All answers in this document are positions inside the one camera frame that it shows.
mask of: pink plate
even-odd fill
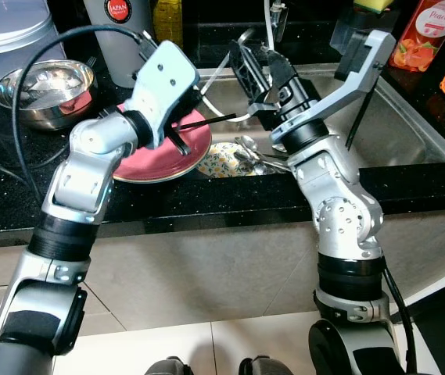
[[[181,124],[204,120],[197,111],[192,111],[181,120]],[[140,148],[134,155],[123,159],[114,172],[116,180],[147,184],[172,180],[192,170],[205,157],[212,143],[210,127],[194,127],[181,130],[181,138],[191,148],[191,153],[182,156],[170,138],[156,150]]]

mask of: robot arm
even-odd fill
[[[0,375],[49,374],[52,357],[74,346],[84,315],[90,251],[113,190],[113,171],[140,147],[158,148],[199,74],[162,43],[138,71],[123,112],[79,123],[55,171],[41,219],[0,306]]]
[[[394,38],[381,31],[356,33],[336,72],[344,84],[323,99],[285,57],[269,52],[278,103],[263,102],[269,87],[259,84],[265,80],[248,48],[231,51],[233,70],[250,98],[249,113],[259,117],[264,129],[271,130],[271,140],[281,142],[291,155],[288,165],[319,233],[314,301],[323,320],[312,326],[309,337],[317,375],[404,373],[394,351],[389,299],[382,291],[385,261],[375,238],[382,209],[360,185],[356,163],[340,136],[330,134],[323,122],[373,89],[394,45]],[[240,374],[264,375],[268,361],[242,363]],[[279,362],[275,365],[289,373]]]

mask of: black cable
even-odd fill
[[[61,35],[59,35],[57,38],[52,40],[50,43],[45,45],[44,47],[40,48],[38,52],[34,54],[33,57],[27,62],[26,67],[23,69],[22,73],[20,74],[19,78],[16,82],[16,88],[13,92],[13,100],[12,100],[12,132],[13,132],[13,141],[16,146],[16,153],[17,157],[19,158],[19,164],[20,168],[23,171],[24,176],[26,177],[27,185],[31,188],[31,190],[34,193],[34,198],[36,199],[36,202],[41,205],[41,194],[38,189],[38,186],[36,185],[36,182],[34,181],[33,175],[29,171],[29,167],[26,164],[26,159],[24,157],[24,151],[22,147],[22,143],[20,141],[20,129],[19,129],[19,111],[20,111],[20,94],[22,92],[22,87],[24,85],[24,81],[26,80],[26,76],[29,73],[30,68],[33,66],[33,64],[50,48],[57,45],[58,43],[61,43],[63,41],[66,41],[68,39],[77,37],[82,34],[89,34],[89,33],[95,33],[96,31],[114,31],[123,35],[126,35],[130,38],[132,38],[138,45],[142,42],[142,36],[135,33],[132,30],[127,29],[126,27],[122,26],[115,26],[115,25],[91,25],[91,26],[83,26],[78,27],[73,30],[69,30]]]
[[[354,136],[357,133],[357,130],[360,127],[360,123],[363,120],[364,113],[366,112],[366,108],[368,104],[370,104],[371,97],[375,91],[376,83],[373,85],[373,88],[364,96],[363,103],[361,104],[361,108],[356,115],[356,119],[354,119],[353,126],[349,130],[349,135],[347,136],[346,147],[347,150],[350,150],[350,147],[353,145]]]
[[[43,168],[44,166],[47,166],[51,162],[53,162],[55,159],[57,159],[59,156],[61,156],[68,148],[70,143],[67,142],[58,152],[50,156],[48,159],[46,159],[43,162],[39,162],[36,164],[27,164],[30,170],[39,170],[40,168]],[[13,165],[5,165],[5,168],[11,169],[11,170],[18,170],[20,169],[19,166],[13,166]]]
[[[13,178],[15,178],[16,180],[18,180],[20,183],[26,185],[27,187],[29,187],[29,185],[27,184],[27,181],[24,180],[21,176],[16,175],[14,172],[11,172],[9,170],[7,170],[5,167],[0,166],[0,172],[7,174]]]
[[[394,301],[397,304],[397,308],[400,310],[401,321],[403,323],[404,334],[407,337],[407,371],[406,373],[417,373],[417,353],[415,349],[415,339],[413,335],[413,326],[411,325],[410,313],[407,306],[404,304],[403,297],[400,290],[396,285],[396,281],[393,279],[393,275],[389,271],[386,259],[384,262],[384,278],[386,279],[387,286],[393,295]]]

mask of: white bottle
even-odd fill
[[[84,0],[94,25],[115,24],[153,35],[149,0]],[[137,44],[129,37],[111,31],[95,33],[111,79],[117,86],[134,87],[132,74],[143,65]]]

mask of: kitchen counter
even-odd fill
[[[233,30],[232,34],[239,34],[241,29]],[[327,59],[331,61],[333,55],[330,51]],[[102,61],[100,64],[99,68],[98,61],[95,70],[100,71],[99,108],[104,108],[122,102],[131,95],[131,90],[116,87],[102,69]],[[388,68],[383,76],[445,138],[445,96],[435,82],[443,76],[441,70],[445,73],[445,63],[431,66],[426,74]],[[68,134],[68,130],[50,134],[23,130],[28,162],[46,160],[65,145]],[[34,178],[43,193],[54,169],[66,155],[67,152],[35,171]],[[15,164],[9,114],[0,111],[0,165]],[[99,236],[311,220],[309,205],[290,175],[199,179],[193,174],[162,184],[117,181]],[[380,201],[386,214],[445,209],[445,163],[362,169],[361,183]],[[26,244],[38,214],[31,192],[0,172],[0,246]]]

